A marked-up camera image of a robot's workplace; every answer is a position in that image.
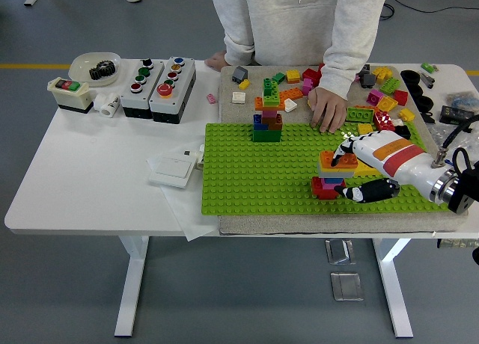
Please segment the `person's left hand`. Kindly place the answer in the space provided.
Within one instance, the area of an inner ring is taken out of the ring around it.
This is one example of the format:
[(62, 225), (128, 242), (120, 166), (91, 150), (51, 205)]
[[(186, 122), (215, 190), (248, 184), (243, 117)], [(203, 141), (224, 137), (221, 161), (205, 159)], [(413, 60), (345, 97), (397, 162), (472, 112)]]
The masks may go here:
[(345, 122), (347, 102), (331, 91), (316, 87), (308, 94), (308, 101), (313, 110), (311, 128), (319, 126), (319, 131), (334, 133)]

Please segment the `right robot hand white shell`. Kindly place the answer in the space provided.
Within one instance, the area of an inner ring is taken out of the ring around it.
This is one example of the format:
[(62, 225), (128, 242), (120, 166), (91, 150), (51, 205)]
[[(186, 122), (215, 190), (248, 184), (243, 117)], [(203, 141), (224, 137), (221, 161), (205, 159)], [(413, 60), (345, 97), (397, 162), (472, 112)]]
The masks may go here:
[(433, 167), (433, 157), (418, 145), (390, 130), (346, 139), (333, 155), (331, 166), (353, 153), (365, 164), (399, 185), (412, 185), (429, 201), (447, 203), (454, 193), (457, 174), (447, 167)]

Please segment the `person's right hand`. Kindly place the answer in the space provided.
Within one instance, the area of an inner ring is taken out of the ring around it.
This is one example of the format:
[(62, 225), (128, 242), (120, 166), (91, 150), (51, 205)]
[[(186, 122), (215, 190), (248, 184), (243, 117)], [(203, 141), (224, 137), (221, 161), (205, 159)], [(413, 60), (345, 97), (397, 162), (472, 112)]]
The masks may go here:
[(225, 60), (226, 51), (216, 52), (204, 61), (205, 65), (209, 68), (220, 72), (224, 67), (227, 67), (229, 63)]

